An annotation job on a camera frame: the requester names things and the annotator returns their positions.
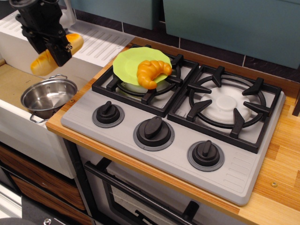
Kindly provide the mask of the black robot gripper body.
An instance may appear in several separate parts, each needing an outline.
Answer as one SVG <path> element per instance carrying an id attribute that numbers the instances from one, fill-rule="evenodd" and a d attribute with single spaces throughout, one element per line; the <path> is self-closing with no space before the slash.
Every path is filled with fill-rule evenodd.
<path id="1" fill-rule="evenodd" d="M 45 32 L 46 44 L 67 41 L 60 25 L 62 11 L 57 0 L 10 0 L 9 4 L 18 10 L 16 20 L 21 23 L 22 30 Z"/>

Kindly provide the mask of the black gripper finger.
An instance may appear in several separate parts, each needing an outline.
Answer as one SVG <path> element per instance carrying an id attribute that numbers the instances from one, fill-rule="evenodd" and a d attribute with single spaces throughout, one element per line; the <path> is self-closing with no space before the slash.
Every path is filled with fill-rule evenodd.
<path id="1" fill-rule="evenodd" d="M 72 58 L 72 46 L 68 41 L 61 43 L 50 42 L 46 44 L 46 48 L 59 67 L 64 66 Z"/>
<path id="2" fill-rule="evenodd" d="M 31 46 L 35 49 L 35 51 L 38 54 L 44 52 L 47 49 L 45 41 L 45 32 L 23 29 L 22 34 L 27 38 Z"/>

